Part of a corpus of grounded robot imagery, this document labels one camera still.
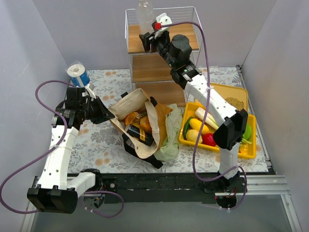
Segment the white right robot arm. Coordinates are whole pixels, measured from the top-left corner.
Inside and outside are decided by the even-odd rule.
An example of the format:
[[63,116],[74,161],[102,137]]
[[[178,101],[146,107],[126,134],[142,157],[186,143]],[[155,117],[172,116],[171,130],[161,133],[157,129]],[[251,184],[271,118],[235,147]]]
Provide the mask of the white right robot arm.
[[217,190],[230,190],[239,179],[238,153],[242,136],[246,129],[248,113],[230,105],[215,89],[210,81],[190,60],[192,48],[189,39],[177,34],[170,38],[164,31],[139,35],[145,52],[157,52],[170,67],[175,83],[193,95],[213,116],[218,125],[213,138],[220,149],[219,178],[214,181]]

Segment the clear plastic water bottle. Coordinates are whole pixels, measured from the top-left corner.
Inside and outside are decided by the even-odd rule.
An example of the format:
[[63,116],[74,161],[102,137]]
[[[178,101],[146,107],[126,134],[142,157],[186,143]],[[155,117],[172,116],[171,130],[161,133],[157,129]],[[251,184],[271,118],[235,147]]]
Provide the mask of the clear plastic water bottle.
[[140,27],[140,33],[146,34],[153,31],[152,23],[155,19],[154,8],[150,0],[138,0],[136,17]]

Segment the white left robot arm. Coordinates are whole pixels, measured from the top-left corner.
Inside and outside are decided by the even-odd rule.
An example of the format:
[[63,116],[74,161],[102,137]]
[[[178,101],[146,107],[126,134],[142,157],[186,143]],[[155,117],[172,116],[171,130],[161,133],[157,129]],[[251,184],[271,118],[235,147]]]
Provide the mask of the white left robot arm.
[[95,95],[94,87],[67,88],[67,98],[56,108],[52,120],[52,137],[43,172],[27,198],[40,212],[74,212],[78,198],[87,191],[99,191],[103,182],[97,169],[83,169],[67,179],[68,165],[77,135],[84,121],[97,125],[114,115]]

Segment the orange snack packet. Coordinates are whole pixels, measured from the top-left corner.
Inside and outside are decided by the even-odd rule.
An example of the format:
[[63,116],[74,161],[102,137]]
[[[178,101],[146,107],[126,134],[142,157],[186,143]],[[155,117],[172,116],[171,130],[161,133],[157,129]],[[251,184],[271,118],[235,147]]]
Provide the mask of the orange snack packet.
[[133,124],[148,133],[152,133],[152,127],[146,112],[132,112],[125,117],[125,125]]

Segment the black and gold drink can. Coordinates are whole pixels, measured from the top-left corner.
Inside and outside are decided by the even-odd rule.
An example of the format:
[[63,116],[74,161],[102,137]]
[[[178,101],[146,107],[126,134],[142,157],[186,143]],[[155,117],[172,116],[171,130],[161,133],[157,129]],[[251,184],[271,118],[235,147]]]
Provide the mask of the black and gold drink can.
[[152,146],[154,143],[154,138],[153,136],[146,132],[145,130],[133,125],[133,124],[129,124],[126,126],[126,132],[134,137],[135,139],[137,139],[139,142],[147,145],[147,146]]

